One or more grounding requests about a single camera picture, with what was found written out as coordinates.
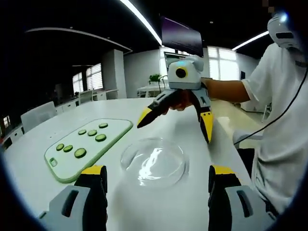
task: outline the white table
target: white table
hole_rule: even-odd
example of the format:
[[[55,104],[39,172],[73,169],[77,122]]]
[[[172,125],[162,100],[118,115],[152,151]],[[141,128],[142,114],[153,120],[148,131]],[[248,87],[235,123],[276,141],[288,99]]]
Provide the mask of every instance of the white table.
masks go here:
[[[13,185],[31,212],[48,210],[49,201],[67,184],[52,176],[44,162],[46,149],[76,128],[97,118],[129,119],[134,127],[96,164],[108,171],[109,231],[206,230],[208,226],[208,170],[212,163],[229,166],[244,184],[250,179],[231,140],[215,121],[212,142],[205,142],[193,107],[169,111],[141,129],[136,123],[153,99],[121,99],[90,102],[58,115],[30,130],[4,153]],[[189,159],[189,171],[167,189],[134,190],[122,181],[124,149],[134,141],[162,137],[176,142]]]
[[[93,95],[92,95],[92,100],[93,101],[99,101],[99,100],[107,100],[107,94],[111,92],[118,92],[118,89],[113,89],[113,90],[93,90]]]
[[[166,88],[169,88],[168,83],[166,83],[165,85],[161,84],[161,83],[159,85],[153,83],[152,85],[148,85],[148,86],[145,86],[145,87],[142,87],[142,88],[138,88],[137,89],[137,97],[141,96],[141,92],[145,92],[145,97],[149,98],[150,97],[150,92],[153,92],[153,91],[163,91]]]
[[[21,130],[21,128],[23,127],[22,124],[18,125],[17,127],[15,127],[12,131],[9,132],[9,134],[7,134],[4,139],[3,139],[3,143],[7,141],[8,138],[11,138],[12,143],[16,142],[20,137],[22,137],[23,135],[23,131]]]

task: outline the monitor screen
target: monitor screen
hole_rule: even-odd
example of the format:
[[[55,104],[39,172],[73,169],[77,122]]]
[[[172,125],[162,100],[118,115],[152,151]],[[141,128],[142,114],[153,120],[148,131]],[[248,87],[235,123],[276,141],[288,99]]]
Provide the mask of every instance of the monitor screen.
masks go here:
[[[200,32],[165,17],[162,17],[162,43],[166,47],[203,57]]]

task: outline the human arm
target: human arm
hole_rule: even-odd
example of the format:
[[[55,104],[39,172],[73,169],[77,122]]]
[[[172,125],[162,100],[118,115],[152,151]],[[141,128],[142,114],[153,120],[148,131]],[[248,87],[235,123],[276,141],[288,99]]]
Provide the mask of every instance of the human arm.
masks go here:
[[[264,106],[270,103],[272,97],[270,75],[272,73],[273,59],[277,55],[277,49],[279,47],[276,44],[270,45],[251,76],[242,81],[220,81],[202,78],[201,81],[206,85],[209,97],[233,103],[251,101],[255,106]],[[179,100],[174,102],[170,108],[183,111],[191,104],[189,92],[183,90]]]
[[[242,81],[220,81],[210,78],[202,78],[201,81],[206,85],[210,99],[219,99],[233,103],[242,103],[250,100]]]

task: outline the ceiling light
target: ceiling light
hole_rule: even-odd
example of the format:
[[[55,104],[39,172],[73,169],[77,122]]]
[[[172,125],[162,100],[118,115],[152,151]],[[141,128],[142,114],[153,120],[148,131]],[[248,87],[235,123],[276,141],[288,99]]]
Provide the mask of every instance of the ceiling light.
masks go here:
[[[269,34],[269,32],[268,32],[268,31],[265,31],[265,32],[263,32],[262,34],[259,34],[259,35],[255,36],[255,37],[253,37],[253,38],[247,40],[246,42],[243,42],[242,44],[238,45],[237,47],[234,47],[232,50],[233,50],[233,51],[236,51],[236,50],[239,49],[240,47],[245,46],[246,44],[248,44],[248,43],[250,43],[250,42],[252,42],[252,41],[255,41],[256,39],[259,39],[259,38],[261,38],[261,37],[263,37],[263,36],[265,36],[265,35],[268,35],[268,34]]]
[[[126,53],[124,53],[124,54],[130,53],[130,52],[133,51],[132,49],[130,49],[130,48],[128,48],[128,47],[125,47],[125,46],[123,46],[123,45],[121,45],[121,44],[119,44],[119,43],[117,43],[117,42],[111,41],[111,40],[109,40],[109,39],[100,37],[100,36],[98,36],[98,35],[90,34],[90,33],[84,32],[84,31],[68,29],[68,28],[59,28],[59,27],[40,27],[40,28],[33,28],[33,29],[30,29],[30,30],[27,30],[25,33],[34,32],[34,31],[45,31],[45,30],[51,30],[51,31],[55,31],[55,30],[58,30],[58,31],[67,31],[67,32],[72,32],[72,33],[87,35],[87,36],[91,36],[91,37],[94,37],[94,38],[97,38],[97,39],[101,39],[101,40],[104,40],[104,41],[113,43],[113,44],[115,44],[115,45],[117,45],[117,46],[119,46],[119,47],[122,47],[122,48],[128,50],[128,52],[126,52]]]
[[[94,65],[72,65],[73,67],[76,67],[76,66],[94,66]]]
[[[131,4],[129,0],[120,0],[124,5],[126,5],[127,8],[132,11],[137,18],[145,25],[145,27],[151,32],[153,37],[157,40],[159,45],[162,45],[162,40],[158,36],[158,34],[154,31],[153,27],[149,24],[149,22],[144,18],[144,16],[137,10],[137,8]]]

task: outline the black cable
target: black cable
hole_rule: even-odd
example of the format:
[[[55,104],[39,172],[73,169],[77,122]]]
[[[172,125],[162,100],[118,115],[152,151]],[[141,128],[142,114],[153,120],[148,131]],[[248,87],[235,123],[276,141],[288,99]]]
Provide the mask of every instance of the black cable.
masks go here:
[[[164,78],[162,78],[162,80],[163,80],[163,83],[164,83],[164,89],[166,89]]]
[[[298,88],[298,90],[297,90],[297,92],[296,92],[294,98],[291,100],[291,102],[289,103],[289,105],[287,106],[287,108],[284,110],[284,112],[282,112],[280,116],[278,116],[276,119],[274,119],[273,121],[271,121],[270,123],[268,123],[268,124],[267,124],[266,126],[264,126],[263,128],[259,129],[258,131],[255,131],[254,133],[252,133],[252,134],[250,134],[249,136],[247,136],[247,137],[241,139],[240,141],[237,141],[236,143],[234,143],[234,145],[236,145],[236,144],[238,144],[238,143],[240,143],[240,142],[246,140],[247,138],[249,138],[249,137],[255,135],[256,133],[258,133],[258,132],[260,132],[260,131],[266,129],[269,125],[275,123],[278,119],[280,119],[280,118],[289,110],[289,108],[290,108],[291,105],[293,104],[294,100],[297,98],[297,96],[298,96],[298,94],[299,94],[299,91],[300,91],[300,89],[302,88],[302,86],[303,86],[303,84],[304,84],[304,82],[305,82],[305,79],[306,79],[306,77],[307,77],[307,72],[308,72],[308,68],[306,69],[305,76],[304,76],[302,82],[300,83],[299,88]]]

